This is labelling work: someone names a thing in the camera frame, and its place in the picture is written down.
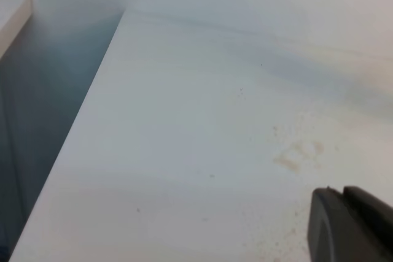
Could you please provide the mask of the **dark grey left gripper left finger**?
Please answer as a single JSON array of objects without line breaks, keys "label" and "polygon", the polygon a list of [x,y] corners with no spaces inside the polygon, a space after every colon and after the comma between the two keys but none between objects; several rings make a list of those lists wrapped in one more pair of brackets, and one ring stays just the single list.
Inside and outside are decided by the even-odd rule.
[{"label": "dark grey left gripper left finger", "polygon": [[329,187],[312,193],[308,248],[313,262],[390,260],[390,251],[369,232],[343,191]]}]

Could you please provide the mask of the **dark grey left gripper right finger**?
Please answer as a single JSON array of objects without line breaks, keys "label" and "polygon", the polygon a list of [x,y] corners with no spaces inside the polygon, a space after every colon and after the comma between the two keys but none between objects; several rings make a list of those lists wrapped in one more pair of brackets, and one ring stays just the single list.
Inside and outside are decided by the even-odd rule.
[{"label": "dark grey left gripper right finger", "polygon": [[392,251],[392,207],[359,187],[344,187],[343,196],[379,244]]}]

